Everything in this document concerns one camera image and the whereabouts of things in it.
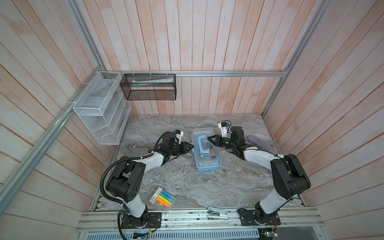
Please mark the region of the light blue tool box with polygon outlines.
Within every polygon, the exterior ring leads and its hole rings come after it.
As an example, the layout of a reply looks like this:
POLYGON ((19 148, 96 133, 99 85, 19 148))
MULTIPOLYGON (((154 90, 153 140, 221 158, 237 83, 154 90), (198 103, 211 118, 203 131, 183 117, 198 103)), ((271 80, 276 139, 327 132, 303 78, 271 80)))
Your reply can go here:
POLYGON ((199 141, 193 149, 198 172, 218 170, 222 165, 219 149, 208 140, 199 141), (214 149, 216 156, 211 157, 210 149, 214 149))

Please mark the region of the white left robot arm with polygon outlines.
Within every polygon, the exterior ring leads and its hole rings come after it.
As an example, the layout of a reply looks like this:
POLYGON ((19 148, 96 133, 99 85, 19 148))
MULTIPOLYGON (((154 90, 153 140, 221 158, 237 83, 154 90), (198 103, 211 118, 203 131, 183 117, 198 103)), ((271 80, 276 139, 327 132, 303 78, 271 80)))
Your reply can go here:
POLYGON ((104 198, 120 204, 134 218, 141 218, 148 207, 139 196, 144 173, 189 153, 193 144, 181 141, 183 132, 163 133, 149 153, 139 157, 123 156, 104 171, 100 192, 104 198))

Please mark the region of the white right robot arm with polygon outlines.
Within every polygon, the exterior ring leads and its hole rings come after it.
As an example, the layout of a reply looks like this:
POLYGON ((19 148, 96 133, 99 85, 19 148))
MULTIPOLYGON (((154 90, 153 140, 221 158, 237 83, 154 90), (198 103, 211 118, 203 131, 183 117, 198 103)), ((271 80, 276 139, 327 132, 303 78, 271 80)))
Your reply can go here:
POLYGON ((274 188, 255 205, 256 217, 269 217, 276 213, 293 196, 311 188, 311 182, 298 157, 293 154, 279 155, 247 144, 241 127, 231 127, 231 136, 214 135, 208 141, 225 148, 240 159, 256 163, 272 172, 274 188))

